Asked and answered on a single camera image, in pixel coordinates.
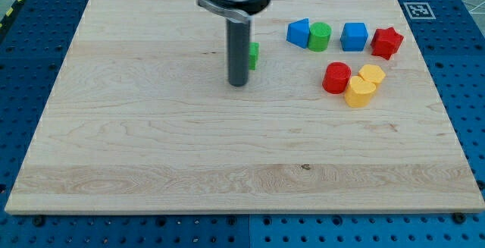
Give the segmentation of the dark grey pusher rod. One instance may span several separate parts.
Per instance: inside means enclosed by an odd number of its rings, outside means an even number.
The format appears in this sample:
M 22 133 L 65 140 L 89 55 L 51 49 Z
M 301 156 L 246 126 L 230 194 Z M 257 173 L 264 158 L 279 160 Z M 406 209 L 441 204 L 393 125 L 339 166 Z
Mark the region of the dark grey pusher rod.
M 226 20 L 228 82 L 245 86 L 249 78 L 250 23 Z

